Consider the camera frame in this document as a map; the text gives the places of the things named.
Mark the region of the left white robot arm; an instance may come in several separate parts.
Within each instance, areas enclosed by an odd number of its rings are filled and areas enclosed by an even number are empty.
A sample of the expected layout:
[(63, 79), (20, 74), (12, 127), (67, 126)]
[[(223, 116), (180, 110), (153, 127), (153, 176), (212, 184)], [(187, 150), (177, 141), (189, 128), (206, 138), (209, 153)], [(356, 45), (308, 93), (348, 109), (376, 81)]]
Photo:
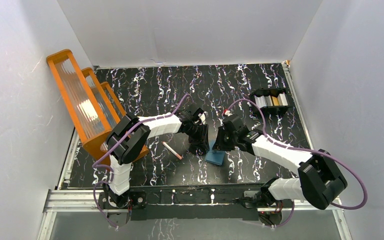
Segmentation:
[(111, 179), (105, 185), (111, 193), (110, 202), (117, 208), (129, 203), (130, 171), (149, 138), (166, 134), (186, 134), (189, 144), (200, 153), (210, 150), (207, 114), (200, 107), (190, 105), (175, 113), (150, 117), (125, 115), (108, 135)]

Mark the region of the blue leather card holder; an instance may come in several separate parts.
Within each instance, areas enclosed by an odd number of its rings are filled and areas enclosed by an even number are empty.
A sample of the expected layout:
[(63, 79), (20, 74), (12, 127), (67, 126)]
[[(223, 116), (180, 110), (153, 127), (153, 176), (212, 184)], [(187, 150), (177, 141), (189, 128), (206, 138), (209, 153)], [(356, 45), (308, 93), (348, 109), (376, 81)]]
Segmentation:
[(222, 166), (226, 152), (221, 150), (213, 150), (214, 144), (215, 140), (209, 141), (209, 151), (206, 153), (205, 161), (216, 166)]

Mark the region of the black card box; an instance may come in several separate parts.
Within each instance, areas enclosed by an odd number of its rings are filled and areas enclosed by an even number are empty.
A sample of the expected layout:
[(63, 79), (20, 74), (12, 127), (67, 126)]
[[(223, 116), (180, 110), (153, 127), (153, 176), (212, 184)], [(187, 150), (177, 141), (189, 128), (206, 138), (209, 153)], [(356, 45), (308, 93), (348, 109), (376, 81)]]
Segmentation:
[(249, 99), (256, 104), (251, 104), (252, 113), (258, 116), (259, 110), (265, 116), (283, 116), (293, 107), (293, 99), (287, 88), (259, 88), (249, 94)]

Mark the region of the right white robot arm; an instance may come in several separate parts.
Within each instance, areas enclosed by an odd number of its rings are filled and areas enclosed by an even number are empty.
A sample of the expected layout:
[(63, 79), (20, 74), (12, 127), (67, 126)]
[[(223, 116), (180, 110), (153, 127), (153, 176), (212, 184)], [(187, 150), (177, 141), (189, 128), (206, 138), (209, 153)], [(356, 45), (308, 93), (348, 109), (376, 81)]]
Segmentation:
[(218, 127), (212, 148), (225, 152), (238, 148), (266, 158), (296, 175), (295, 178), (274, 177), (253, 196), (254, 201), (268, 207), (275, 207), (282, 200), (300, 200), (324, 210), (348, 186), (335, 161), (327, 157), (327, 152), (295, 150), (264, 135), (262, 130), (248, 129), (236, 114), (226, 117)]

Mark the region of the white credit card stack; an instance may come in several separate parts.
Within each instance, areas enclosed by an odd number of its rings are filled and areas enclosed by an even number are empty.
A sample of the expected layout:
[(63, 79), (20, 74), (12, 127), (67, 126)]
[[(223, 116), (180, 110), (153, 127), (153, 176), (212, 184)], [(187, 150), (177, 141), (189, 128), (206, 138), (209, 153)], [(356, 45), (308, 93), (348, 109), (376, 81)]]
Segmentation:
[(258, 106), (259, 109), (265, 108), (268, 106), (265, 96), (255, 96), (254, 98), (255, 98), (255, 104)]

